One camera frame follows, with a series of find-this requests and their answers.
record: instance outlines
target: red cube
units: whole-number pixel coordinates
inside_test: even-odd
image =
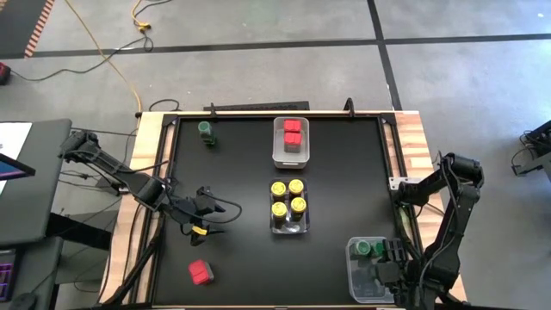
[[[199,259],[188,265],[191,280],[195,285],[207,284],[214,279],[210,265]]]
[[[285,133],[283,135],[283,145],[285,152],[300,152],[300,144],[302,143],[302,134],[300,133]]]
[[[284,120],[283,121],[283,130],[286,133],[300,133],[302,129],[302,124],[299,120]]]

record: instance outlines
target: yellow bottle cap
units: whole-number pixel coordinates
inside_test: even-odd
[[[271,187],[272,195],[281,197],[285,195],[285,184],[283,182],[274,182]]]
[[[296,213],[303,213],[306,210],[306,201],[303,198],[296,197],[291,201],[291,209]]]
[[[289,191],[295,195],[298,195],[302,193],[302,190],[304,189],[304,184],[301,180],[294,179],[289,183]]]
[[[276,202],[272,205],[272,214],[275,217],[285,217],[287,214],[287,206],[283,202]]]

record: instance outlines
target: plastic bin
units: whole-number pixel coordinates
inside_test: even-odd
[[[375,278],[375,263],[381,259],[376,255],[376,246],[381,244],[384,237],[354,237],[346,245],[346,268],[348,270],[348,285],[350,295],[361,304],[393,304],[394,297],[388,288],[385,288]],[[356,243],[365,241],[370,244],[368,255],[356,254]]]
[[[285,152],[283,143],[283,121],[298,120],[302,125],[302,141],[300,152]],[[274,119],[274,151],[272,153],[274,165],[280,169],[302,169],[310,159],[310,125],[304,117],[276,117]]]

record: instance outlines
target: wooden frame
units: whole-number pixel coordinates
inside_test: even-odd
[[[348,113],[348,111],[220,111],[217,112],[217,115],[347,115]],[[407,175],[409,177],[426,177],[433,172],[432,160],[430,158],[429,148],[424,136],[423,125],[418,111],[356,111],[356,113],[358,115],[394,113]],[[210,115],[210,112],[179,112],[177,114],[207,116]],[[164,112],[145,112],[142,114],[136,142],[134,144],[132,161],[130,163],[131,168],[139,169],[155,164],[164,115]],[[390,126],[385,125],[384,129],[387,137],[387,146],[393,175],[399,176],[398,160],[396,157],[396,150],[394,149],[394,141],[391,135]],[[170,156],[173,134],[174,126],[168,127],[162,160],[166,160]],[[152,170],[148,170],[146,173],[151,174]],[[165,173],[166,165],[161,168],[159,175],[163,177]],[[430,203],[443,209],[440,195],[431,196]],[[130,235],[133,218],[136,212],[139,213],[137,214],[132,235]],[[138,208],[138,203],[131,196],[124,196],[121,201],[117,224],[113,232],[111,259],[108,267],[108,274],[106,269],[106,274],[103,279],[105,289],[100,302],[107,300],[121,285],[124,278],[123,273],[125,267],[128,273],[134,266],[136,256],[139,252],[139,241],[144,227],[144,218],[145,208]],[[441,221],[442,216],[430,208],[425,208],[423,213],[419,215],[418,225],[423,245],[430,245],[434,241]],[[157,218],[153,217],[149,226],[148,240],[152,237],[156,226]],[[145,302],[147,284],[151,272],[152,260],[150,259],[139,279],[137,302]],[[460,300],[467,299],[461,277],[457,279],[450,293]]]

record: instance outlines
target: metal bracket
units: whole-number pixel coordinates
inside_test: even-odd
[[[422,177],[389,177],[388,187],[390,187],[390,190],[398,190],[400,182],[417,184],[421,181],[423,181]]]

